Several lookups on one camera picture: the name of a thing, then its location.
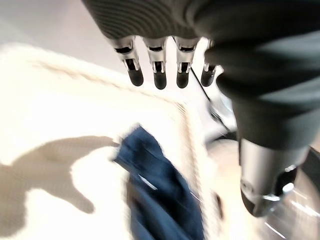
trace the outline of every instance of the denim fabric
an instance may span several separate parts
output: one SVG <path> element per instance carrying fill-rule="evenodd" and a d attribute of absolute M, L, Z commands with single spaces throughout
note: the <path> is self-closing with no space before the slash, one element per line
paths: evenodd
<path fill-rule="evenodd" d="M 115 162 L 129 171 L 127 203 L 136 240 L 203 240 L 202 216 L 186 180 L 141 126 L 121 144 Z"/>

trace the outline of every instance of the dark blue fabric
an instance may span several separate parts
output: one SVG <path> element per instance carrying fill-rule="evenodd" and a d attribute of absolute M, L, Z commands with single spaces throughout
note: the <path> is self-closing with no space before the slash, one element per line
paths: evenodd
<path fill-rule="evenodd" d="M 141 126 L 122 141 L 115 162 L 130 172 L 127 203 L 136 240 L 203 240 L 202 217 L 187 182 Z"/>

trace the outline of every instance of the floor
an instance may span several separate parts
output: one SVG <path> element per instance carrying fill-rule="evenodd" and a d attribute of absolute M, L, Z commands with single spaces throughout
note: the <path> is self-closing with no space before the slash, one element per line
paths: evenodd
<path fill-rule="evenodd" d="M 0 1 L 0 45 L 11 42 L 52 50 L 127 74 L 80 0 Z M 136 46 L 145 82 L 154 85 L 152 67 L 140 37 L 136 39 Z M 192 65 L 199 78 L 206 46 L 206 40 L 202 39 Z M 206 139 L 218 135 L 224 129 L 208 114 L 207 99 L 196 79 L 190 75 L 189 85 L 185 89 L 176 86 L 176 46 L 171 39 L 167 41 L 166 59 L 168 83 L 164 91 L 182 96 L 197 111 Z M 207 87 L 206 91 L 211 96 L 217 94 L 214 85 Z"/>

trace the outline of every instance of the silver metal cylinder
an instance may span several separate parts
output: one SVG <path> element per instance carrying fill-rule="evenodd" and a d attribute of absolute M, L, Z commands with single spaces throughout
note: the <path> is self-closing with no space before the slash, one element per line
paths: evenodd
<path fill-rule="evenodd" d="M 304 162 L 308 150 L 308 146 L 275 150 L 241 140 L 241 194 L 253 216 L 266 215 L 293 190 L 296 168 Z"/>

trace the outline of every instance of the black wire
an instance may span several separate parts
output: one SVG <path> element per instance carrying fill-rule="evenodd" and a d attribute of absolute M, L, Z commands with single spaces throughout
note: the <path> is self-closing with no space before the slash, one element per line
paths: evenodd
<path fill-rule="evenodd" d="M 200 86 L 200 88 L 201 88 L 201 90 L 202 90 L 203 94 L 205 95 L 206 99 L 208 99 L 208 101 L 211 103 L 211 98 L 210 98 L 210 97 L 208 96 L 208 94 L 206 93 L 206 91 L 205 91 L 204 87 L 202 86 L 201 82 L 199 81 L 199 78 L 197 77 L 197 75 L 196 75 L 196 73 L 195 73 L 194 69 L 192 68 L 192 66 L 190 67 L 190 70 L 191 70 L 191 72 L 192 72 L 192 74 L 193 74 L 193 76 L 194 76 L 195 80 L 196 80 L 196 81 L 197 81 L 197 83 L 199 84 L 199 86 Z"/>

